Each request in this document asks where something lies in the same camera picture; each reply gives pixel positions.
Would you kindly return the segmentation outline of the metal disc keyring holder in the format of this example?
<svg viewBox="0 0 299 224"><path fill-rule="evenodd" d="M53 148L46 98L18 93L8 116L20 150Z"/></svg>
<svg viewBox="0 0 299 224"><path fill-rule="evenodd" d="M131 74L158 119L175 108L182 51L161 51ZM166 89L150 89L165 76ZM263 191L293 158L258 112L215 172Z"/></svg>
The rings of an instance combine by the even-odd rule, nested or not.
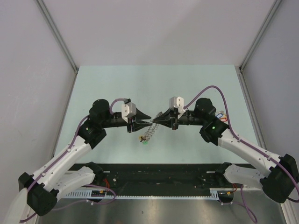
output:
<svg viewBox="0 0 299 224"><path fill-rule="evenodd" d="M144 133L144 140L148 142L152 136L154 135L155 131L158 129L159 124L153 123L148 130Z"/></svg>

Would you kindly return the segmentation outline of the green yellow tagged keys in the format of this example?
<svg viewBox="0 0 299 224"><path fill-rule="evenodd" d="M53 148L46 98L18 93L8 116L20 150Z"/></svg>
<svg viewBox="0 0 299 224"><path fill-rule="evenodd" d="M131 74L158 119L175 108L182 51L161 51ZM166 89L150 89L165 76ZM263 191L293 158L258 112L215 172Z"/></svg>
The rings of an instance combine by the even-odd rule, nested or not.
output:
<svg viewBox="0 0 299 224"><path fill-rule="evenodd" d="M148 143L148 140L145 136L139 136L139 141L144 145Z"/></svg>

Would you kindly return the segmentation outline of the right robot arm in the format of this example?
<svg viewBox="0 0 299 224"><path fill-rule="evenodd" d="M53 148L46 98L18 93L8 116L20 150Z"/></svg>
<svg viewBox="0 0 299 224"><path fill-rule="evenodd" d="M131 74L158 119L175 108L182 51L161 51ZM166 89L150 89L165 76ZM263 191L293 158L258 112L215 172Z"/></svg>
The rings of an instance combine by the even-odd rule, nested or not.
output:
<svg viewBox="0 0 299 224"><path fill-rule="evenodd" d="M183 109L183 98L170 99L170 107L153 120L154 123L177 130L180 125L200 126L203 140L238 155L252 168L242 168L225 162L217 170L215 181L220 187L230 183L261 189L277 203L289 199L299 182L295 159L289 154L280 156L247 142L233 133L229 125L216 117L216 109L208 98L199 98L193 111Z"/></svg>

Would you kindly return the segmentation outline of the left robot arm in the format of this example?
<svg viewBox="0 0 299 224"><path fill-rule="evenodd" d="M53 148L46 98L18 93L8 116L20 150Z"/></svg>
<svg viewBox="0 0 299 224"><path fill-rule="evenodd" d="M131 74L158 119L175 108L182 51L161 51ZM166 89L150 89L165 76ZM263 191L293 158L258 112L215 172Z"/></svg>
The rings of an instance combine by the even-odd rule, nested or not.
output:
<svg viewBox="0 0 299 224"><path fill-rule="evenodd" d="M152 125L151 116L138 110L130 99L122 101L121 111L112 112L107 100L96 100L89 114L80 121L70 143L33 174L23 173L19 177L19 188L28 190L27 205L37 215L46 215L62 197L80 187L102 184L102 169L95 163L90 162L69 175L66 172L106 137L107 128L124 126L132 133Z"/></svg>

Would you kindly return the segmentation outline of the blue tagged key bunch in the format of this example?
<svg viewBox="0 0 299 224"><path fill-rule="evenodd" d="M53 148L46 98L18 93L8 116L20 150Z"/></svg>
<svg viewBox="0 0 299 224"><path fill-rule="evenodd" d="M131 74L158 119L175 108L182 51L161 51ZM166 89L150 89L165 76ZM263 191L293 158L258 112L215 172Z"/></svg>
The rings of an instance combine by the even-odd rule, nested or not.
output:
<svg viewBox="0 0 299 224"><path fill-rule="evenodd" d="M216 113L216 117L221 120L222 122L227 122L228 117L227 114L224 111L219 111Z"/></svg>

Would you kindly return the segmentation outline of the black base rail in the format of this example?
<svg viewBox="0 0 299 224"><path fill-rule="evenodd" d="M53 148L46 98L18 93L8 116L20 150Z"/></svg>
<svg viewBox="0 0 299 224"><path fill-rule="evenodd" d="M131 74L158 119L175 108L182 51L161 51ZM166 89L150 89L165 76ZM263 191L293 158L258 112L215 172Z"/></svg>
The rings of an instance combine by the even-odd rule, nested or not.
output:
<svg viewBox="0 0 299 224"><path fill-rule="evenodd" d="M109 187L121 196L204 196L209 189L240 186L220 177L219 164L100 164L92 184Z"/></svg>

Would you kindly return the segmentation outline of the left aluminium frame post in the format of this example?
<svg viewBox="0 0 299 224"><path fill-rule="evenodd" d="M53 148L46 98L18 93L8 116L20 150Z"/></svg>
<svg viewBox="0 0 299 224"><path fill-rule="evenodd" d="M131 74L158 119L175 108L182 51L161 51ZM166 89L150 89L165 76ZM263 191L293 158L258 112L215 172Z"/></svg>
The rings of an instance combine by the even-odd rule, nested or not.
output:
<svg viewBox="0 0 299 224"><path fill-rule="evenodd" d="M75 72L75 74L78 73L78 66L76 65L66 42L63 39L63 36L61 35L48 7L46 6L45 2L43 0L34 0L35 4L37 5L40 13L42 14L46 24L48 25L51 33L54 36L54 39L56 40L57 44L59 45L62 53L64 54L68 64L72 68L72 70Z"/></svg>

